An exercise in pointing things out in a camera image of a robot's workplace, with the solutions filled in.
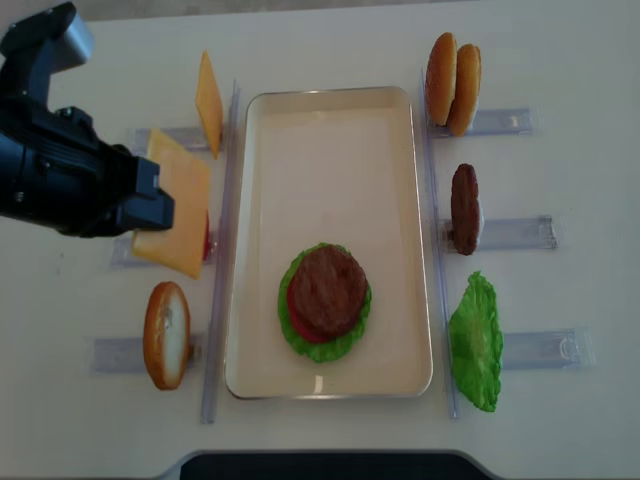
lettuce leaf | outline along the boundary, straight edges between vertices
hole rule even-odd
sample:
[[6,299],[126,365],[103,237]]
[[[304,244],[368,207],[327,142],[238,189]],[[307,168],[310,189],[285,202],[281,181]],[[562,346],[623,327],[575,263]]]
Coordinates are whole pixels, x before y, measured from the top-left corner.
[[[317,363],[333,362],[334,360],[338,360],[349,353],[353,348],[353,345],[360,340],[362,335],[364,335],[364,331],[367,326],[367,317],[371,310],[371,287],[367,282],[367,293],[362,310],[360,310],[360,319],[349,333],[327,343],[309,343],[302,338],[298,332],[296,332],[295,328],[293,328],[291,318],[289,317],[289,306],[287,305],[287,289],[289,288],[289,283],[291,283],[291,280],[293,279],[293,276],[298,270],[300,262],[302,262],[305,255],[308,255],[320,247],[326,247],[327,245],[330,244],[319,243],[315,247],[311,247],[298,255],[293,262],[291,262],[291,266],[284,274],[284,277],[282,277],[280,288],[278,290],[278,316],[280,317],[280,326],[282,327],[284,338],[299,355],[306,355]],[[351,255],[351,252],[346,248],[340,245],[335,246],[343,252]]]
[[480,272],[469,277],[469,286],[449,321],[449,338],[458,390],[480,410],[495,412],[503,337],[496,292]]

white table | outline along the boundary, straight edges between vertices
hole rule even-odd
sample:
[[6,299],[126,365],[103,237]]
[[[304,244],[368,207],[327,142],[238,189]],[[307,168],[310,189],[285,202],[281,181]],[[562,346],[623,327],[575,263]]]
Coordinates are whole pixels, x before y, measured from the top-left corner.
[[169,279],[205,331],[214,268],[198,282],[162,268],[114,272],[109,240],[3,219],[0,476],[149,477],[196,452],[300,449],[454,450],[506,477],[639,476],[639,16],[631,0],[504,1],[90,25],[94,57],[54,78],[50,106],[84,108],[109,142],[125,141],[131,127],[197,125],[205,48],[225,99],[236,78],[245,105],[265,91],[397,85],[417,106],[438,35],[478,44],[481,108],[529,105],[541,128],[531,138],[436,146],[441,203],[453,170],[469,161],[488,216],[558,215],[566,246],[448,258],[449,294],[459,298],[482,268],[505,331],[588,326],[597,365],[506,372],[495,414],[464,401],[453,422],[432,308],[434,377],[423,396],[243,402],[221,385],[217,422],[201,425],[202,368],[173,393],[144,375],[90,376],[83,338],[141,335],[148,294]]

tray rim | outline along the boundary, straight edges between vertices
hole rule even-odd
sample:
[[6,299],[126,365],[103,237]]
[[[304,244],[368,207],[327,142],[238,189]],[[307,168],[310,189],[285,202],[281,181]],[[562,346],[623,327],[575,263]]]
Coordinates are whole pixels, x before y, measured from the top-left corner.
[[[387,394],[303,394],[303,395],[265,395],[265,396],[242,396],[238,395],[233,391],[231,386],[229,385],[229,379],[227,376],[227,354],[229,349],[229,324],[231,322],[231,307],[233,304],[233,282],[235,278],[235,268],[232,270],[232,275],[228,279],[231,282],[231,295],[228,298],[228,309],[227,309],[227,318],[226,318],[226,331],[225,331],[225,341],[224,341],[224,351],[223,351],[223,362],[222,362],[222,374],[224,376],[224,385],[227,391],[231,394],[231,396],[237,400],[267,400],[267,399],[286,399],[286,400],[360,400],[360,399],[408,399],[408,398],[417,398],[424,394],[427,391],[431,382],[433,381],[433,342],[431,339],[431,322],[429,315],[429,295],[427,291],[427,275],[426,275],[426,265],[425,265],[425,254],[424,254],[424,231],[422,228],[422,211],[423,206],[420,202],[420,187],[419,187],[419,179],[418,179],[418,165],[417,165],[417,153],[416,153],[416,139],[415,139],[415,124],[413,121],[413,105],[411,103],[411,97],[408,92],[402,87],[398,87],[396,85],[384,85],[384,86],[371,86],[371,87],[350,87],[350,88],[337,88],[337,89],[328,89],[328,90],[291,90],[291,91],[283,91],[283,92],[263,92],[255,95],[251,101],[247,104],[247,108],[245,110],[245,119],[244,119],[244,141],[242,142],[242,151],[240,155],[242,157],[242,165],[244,167],[245,160],[245,151],[246,151],[246,142],[247,142],[247,125],[249,123],[249,111],[253,105],[253,103],[262,98],[268,96],[286,96],[286,95],[300,95],[300,94],[332,94],[332,93],[343,93],[343,92],[359,92],[366,90],[395,90],[399,92],[402,96],[407,99],[407,103],[409,105],[409,124],[411,126],[411,153],[413,155],[413,177],[414,184],[416,188],[416,200],[417,200],[417,208],[418,208],[418,232],[419,232],[419,240],[420,240],[420,270],[421,270],[421,278],[424,286],[424,298],[425,298],[425,311],[426,311],[426,330],[427,330],[427,346],[429,348],[429,359],[430,359],[430,368],[429,374],[427,375],[427,379],[424,385],[421,385],[420,389],[412,392],[412,393],[387,393]],[[233,263],[235,264],[235,255],[236,251],[234,251]]]

tray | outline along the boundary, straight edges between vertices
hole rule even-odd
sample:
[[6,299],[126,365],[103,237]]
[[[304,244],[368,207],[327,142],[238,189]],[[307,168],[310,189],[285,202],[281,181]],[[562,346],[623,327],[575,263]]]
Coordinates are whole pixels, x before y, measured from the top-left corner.
[[[393,87],[260,95],[247,110],[225,380],[239,398],[416,396],[433,372],[411,105]],[[362,265],[367,332],[316,364],[287,344],[278,286],[319,242]]]

yellow cheese slice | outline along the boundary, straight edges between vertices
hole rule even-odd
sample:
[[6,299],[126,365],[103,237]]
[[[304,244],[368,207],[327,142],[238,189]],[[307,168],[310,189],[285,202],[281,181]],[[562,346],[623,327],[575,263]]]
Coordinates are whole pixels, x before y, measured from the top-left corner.
[[222,99],[218,90],[216,76],[209,54],[202,52],[200,61],[200,75],[198,75],[198,88],[196,90],[196,108],[200,115],[202,128],[209,141],[209,148],[213,158],[218,158],[220,139],[222,134]]
[[159,186],[175,202],[173,227],[137,231],[131,251],[198,278],[206,235],[211,170],[160,130],[151,130],[147,158],[160,165]]

